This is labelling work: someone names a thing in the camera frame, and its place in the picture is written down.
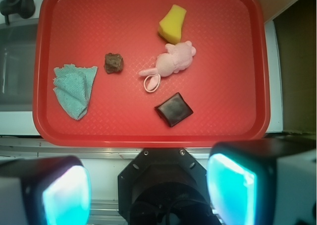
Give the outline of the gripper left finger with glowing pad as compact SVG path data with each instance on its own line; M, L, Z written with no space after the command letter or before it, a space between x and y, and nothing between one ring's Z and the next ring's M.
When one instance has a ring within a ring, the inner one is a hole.
M88 170L75 156L2 160L2 225L86 225L91 208Z

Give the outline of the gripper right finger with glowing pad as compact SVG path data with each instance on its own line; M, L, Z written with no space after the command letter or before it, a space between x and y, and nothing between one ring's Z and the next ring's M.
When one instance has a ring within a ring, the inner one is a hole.
M314 225L317 143L306 138L219 142L208 159L207 186L226 225Z

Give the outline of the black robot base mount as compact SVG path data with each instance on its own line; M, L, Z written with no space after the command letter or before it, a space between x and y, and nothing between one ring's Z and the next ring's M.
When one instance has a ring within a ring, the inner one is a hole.
M219 225L207 171L185 149L143 149L118 175L118 213L129 225Z

